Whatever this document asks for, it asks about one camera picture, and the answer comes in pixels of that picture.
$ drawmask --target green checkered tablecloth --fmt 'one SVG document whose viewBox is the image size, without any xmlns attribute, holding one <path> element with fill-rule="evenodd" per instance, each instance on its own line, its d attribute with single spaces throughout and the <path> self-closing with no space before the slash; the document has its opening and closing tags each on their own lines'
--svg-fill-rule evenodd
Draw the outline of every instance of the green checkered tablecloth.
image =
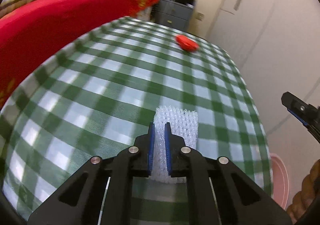
<svg viewBox="0 0 320 225">
<path fill-rule="evenodd" d="M 1 181 L 25 219 L 91 156 L 108 158 L 148 131 L 156 107 L 199 114 L 197 150 L 227 156 L 271 194 L 270 155 L 229 55 L 180 31 L 124 17 L 81 36 L 20 84 L 0 114 Z M 134 179 L 132 224 L 187 224 L 185 184 Z"/>
</svg>

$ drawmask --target red object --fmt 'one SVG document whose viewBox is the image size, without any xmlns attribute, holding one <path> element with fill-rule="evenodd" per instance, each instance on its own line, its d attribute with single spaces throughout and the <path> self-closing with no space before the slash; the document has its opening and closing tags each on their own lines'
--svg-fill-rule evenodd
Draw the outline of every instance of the red object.
<svg viewBox="0 0 320 225">
<path fill-rule="evenodd" d="M 0 19 L 0 108 L 42 62 L 82 34 L 159 0 L 36 0 Z"/>
<path fill-rule="evenodd" d="M 179 46 L 185 51 L 194 52 L 199 48 L 199 45 L 196 42 L 190 40 L 185 35 L 177 35 L 176 41 Z"/>
</svg>

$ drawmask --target black gripper frame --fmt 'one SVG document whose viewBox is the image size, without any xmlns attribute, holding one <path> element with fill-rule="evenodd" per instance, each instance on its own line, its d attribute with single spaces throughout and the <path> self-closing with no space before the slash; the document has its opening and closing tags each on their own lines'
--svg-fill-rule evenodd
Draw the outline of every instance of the black gripper frame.
<svg viewBox="0 0 320 225">
<path fill-rule="evenodd" d="M 181 150 L 184 139 L 172 135 L 170 123 L 165 130 L 169 175 L 187 177 L 190 225 L 292 225 L 289 215 L 228 158 Z"/>
<path fill-rule="evenodd" d="M 110 178 L 101 225 L 129 225 L 133 177 L 152 170 L 154 124 L 116 157 L 92 157 L 29 217 L 27 225 L 95 225 Z"/>
</svg>

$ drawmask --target light switch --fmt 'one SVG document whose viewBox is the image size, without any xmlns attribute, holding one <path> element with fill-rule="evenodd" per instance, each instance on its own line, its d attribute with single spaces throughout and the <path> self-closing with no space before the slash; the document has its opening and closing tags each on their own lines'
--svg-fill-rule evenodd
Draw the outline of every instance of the light switch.
<svg viewBox="0 0 320 225">
<path fill-rule="evenodd" d="M 202 21 L 204 18 L 204 14 L 202 13 L 197 13 L 197 16 L 196 16 L 196 19 L 199 20 L 199 21 Z"/>
</svg>

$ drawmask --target bed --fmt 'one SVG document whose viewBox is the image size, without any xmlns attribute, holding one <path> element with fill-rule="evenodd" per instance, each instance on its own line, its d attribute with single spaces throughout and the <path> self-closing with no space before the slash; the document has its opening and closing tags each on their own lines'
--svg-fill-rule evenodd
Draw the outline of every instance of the bed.
<svg viewBox="0 0 320 225">
<path fill-rule="evenodd" d="M 272 194 L 265 133 L 236 65 L 201 38 L 126 16 L 156 2 L 36 0 L 0 19 L 0 184 L 23 219 L 91 156 L 131 146 L 161 105 L 196 110 L 197 150 L 230 158 Z M 199 50 L 182 51 L 177 34 Z M 131 224 L 188 224 L 186 213 L 185 184 L 134 179 Z"/>
<path fill-rule="evenodd" d="M 25 219 L 93 155 L 115 156 L 148 130 L 156 107 L 199 114 L 197 150 L 229 157 L 271 194 L 268 146 L 257 109 L 221 48 L 130 17 L 77 38 L 19 86 L 0 115 L 3 192 Z M 132 224 L 187 224 L 185 184 L 135 179 Z"/>
</svg>

